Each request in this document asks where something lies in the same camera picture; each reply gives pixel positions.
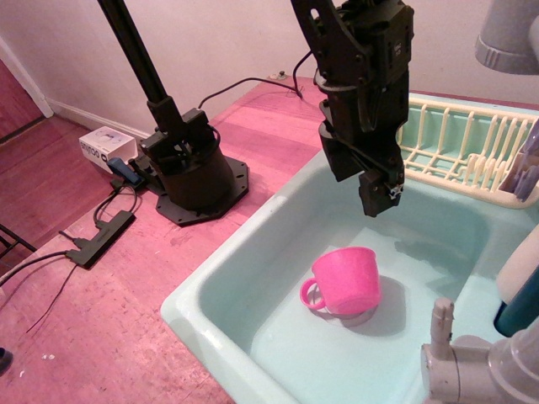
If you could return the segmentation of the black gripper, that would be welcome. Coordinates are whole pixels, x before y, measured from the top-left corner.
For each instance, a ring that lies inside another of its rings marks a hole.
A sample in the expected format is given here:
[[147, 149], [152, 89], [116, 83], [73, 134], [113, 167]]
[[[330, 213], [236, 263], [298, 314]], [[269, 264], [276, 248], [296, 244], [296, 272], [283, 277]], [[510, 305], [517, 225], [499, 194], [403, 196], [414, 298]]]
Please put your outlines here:
[[315, 57], [326, 96], [319, 133], [328, 164], [338, 182], [360, 175], [364, 214], [377, 217], [398, 206], [403, 193], [396, 134], [408, 119], [411, 27], [332, 30], [321, 36]]

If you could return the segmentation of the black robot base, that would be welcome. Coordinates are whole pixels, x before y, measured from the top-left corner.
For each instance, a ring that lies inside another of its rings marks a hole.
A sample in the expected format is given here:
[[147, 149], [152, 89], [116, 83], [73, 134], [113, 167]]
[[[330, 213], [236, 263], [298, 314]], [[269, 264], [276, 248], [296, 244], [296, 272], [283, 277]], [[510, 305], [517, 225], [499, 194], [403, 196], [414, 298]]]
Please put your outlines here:
[[182, 227], [222, 218], [249, 191], [248, 165], [223, 154], [203, 110], [181, 114], [170, 96], [147, 107], [157, 127], [129, 166], [156, 193], [156, 211]]

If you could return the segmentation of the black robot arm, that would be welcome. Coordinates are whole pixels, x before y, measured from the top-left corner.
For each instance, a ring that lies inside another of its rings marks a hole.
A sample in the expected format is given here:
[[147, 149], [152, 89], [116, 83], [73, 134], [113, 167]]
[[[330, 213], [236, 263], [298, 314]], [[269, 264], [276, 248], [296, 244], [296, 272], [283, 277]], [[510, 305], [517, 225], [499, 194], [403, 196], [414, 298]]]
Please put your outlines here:
[[[201, 109], [181, 114], [152, 64], [122, 1], [100, 4], [147, 96], [157, 128], [142, 155], [110, 167], [125, 180], [146, 182], [157, 211], [189, 226], [223, 216], [248, 192], [248, 167], [220, 148], [220, 134]], [[408, 119], [408, 64], [414, 11], [401, 1], [295, 1], [314, 82], [324, 94], [319, 137], [339, 181], [357, 176], [366, 215], [399, 204], [404, 163], [398, 130]]]

